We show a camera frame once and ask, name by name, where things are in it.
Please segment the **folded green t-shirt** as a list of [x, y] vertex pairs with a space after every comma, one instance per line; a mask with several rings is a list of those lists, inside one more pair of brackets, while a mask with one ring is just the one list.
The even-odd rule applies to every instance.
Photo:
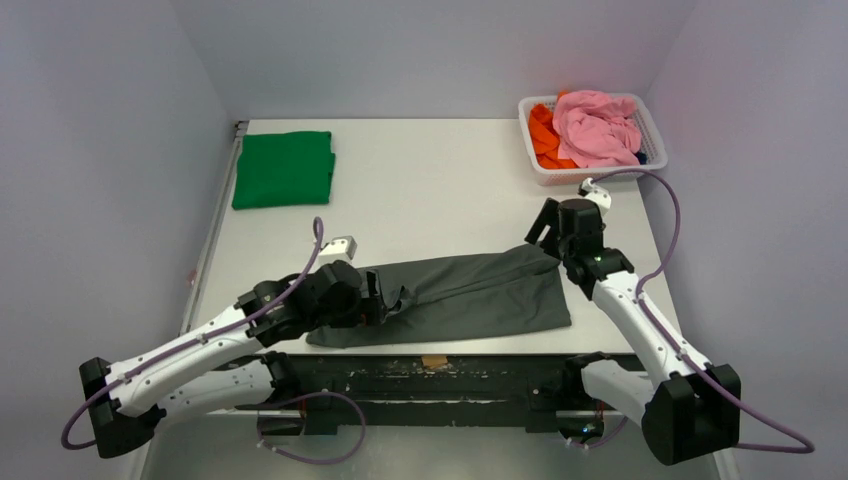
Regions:
[[327, 204], [335, 163], [329, 131], [247, 135], [231, 206], [248, 210]]

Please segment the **brown tape piece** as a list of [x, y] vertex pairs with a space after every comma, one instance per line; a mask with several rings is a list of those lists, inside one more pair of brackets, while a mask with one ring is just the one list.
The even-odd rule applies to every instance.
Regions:
[[446, 355], [424, 355], [421, 364], [425, 370], [438, 370], [448, 366], [449, 360]]

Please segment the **white plastic laundry basket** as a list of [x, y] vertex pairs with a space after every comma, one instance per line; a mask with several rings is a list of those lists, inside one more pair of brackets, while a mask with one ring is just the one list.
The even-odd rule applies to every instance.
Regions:
[[[637, 106], [637, 110], [630, 118], [641, 132], [642, 142], [640, 151], [646, 157], [646, 163], [639, 165], [637, 170], [642, 173], [656, 172], [665, 168], [668, 164], [665, 143], [643, 100], [638, 95], [631, 93], [610, 93], [610, 96], [630, 98]], [[609, 172], [623, 171], [623, 168], [546, 169], [538, 164], [528, 126], [530, 112], [536, 105], [545, 105], [553, 110], [556, 101], [556, 95], [530, 96], [522, 98], [517, 106], [518, 124], [536, 183], [541, 186], [579, 184], [588, 177], [598, 177]]]

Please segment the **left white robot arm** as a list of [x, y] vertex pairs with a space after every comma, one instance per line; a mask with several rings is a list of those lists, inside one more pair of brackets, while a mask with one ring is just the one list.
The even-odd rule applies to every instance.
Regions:
[[79, 373], [97, 453], [122, 456], [214, 410], [298, 402], [301, 382], [272, 346], [322, 327], [380, 325], [387, 311], [378, 272], [336, 260], [262, 281], [215, 318], [134, 359], [92, 358]]

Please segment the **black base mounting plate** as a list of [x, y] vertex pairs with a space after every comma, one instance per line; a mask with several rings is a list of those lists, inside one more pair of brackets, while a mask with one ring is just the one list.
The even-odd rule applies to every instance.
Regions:
[[376, 426], [514, 427], [594, 441], [618, 414], [590, 399], [573, 368], [587, 355], [448, 355], [425, 370], [422, 356], [293, 355], [273, 360], [283, 387], [260, 401], [265, 437], [334, 435]]

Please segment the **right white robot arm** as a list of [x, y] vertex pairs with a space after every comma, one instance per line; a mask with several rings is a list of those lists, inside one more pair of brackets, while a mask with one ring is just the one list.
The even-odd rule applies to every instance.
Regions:
[[607, 315], [644, 368], [637, 374], [591, 354], [574, 366], [576, 384], [636, 423], [664, 465], [736, 446], [740, 410], [721, 392], [739, 397], [739, 375], [729, 365], [714, 365], [672, 329], [640, 290], [632, 263], [605, 246], [604, 229], [597, 203], [549, 198], [525, 237], [561, 262], [568, 280]]

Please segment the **pink crumpled t-shirt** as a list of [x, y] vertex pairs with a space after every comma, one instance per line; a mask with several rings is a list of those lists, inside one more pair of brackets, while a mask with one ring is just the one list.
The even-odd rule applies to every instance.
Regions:
[[638, 166], [642, 134], [632, 119], [637, 111], [627, 96], [595, 90], [560, 96], [552, 119], [558, 156], [584, 169]]

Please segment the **orange t-shirt in basket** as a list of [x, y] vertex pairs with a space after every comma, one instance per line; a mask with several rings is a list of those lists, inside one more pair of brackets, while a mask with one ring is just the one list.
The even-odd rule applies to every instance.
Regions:
[[570, 158], [559, 156], [560, 137], [553, 127], [553, 112], [543, 104], [530, 110], [528, 130], [537, 163], [547, 170], [577, 169]]

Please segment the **dark grey t-shirt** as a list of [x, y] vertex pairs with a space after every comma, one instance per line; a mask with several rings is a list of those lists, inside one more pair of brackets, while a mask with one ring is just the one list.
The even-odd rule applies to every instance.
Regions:
[[505, 337], [571, 325], [560, 263], [523, 244], [502, 253], [378, 265], [385, 320], [374, 327], [322, 327], [310, 345], [354, 348]]

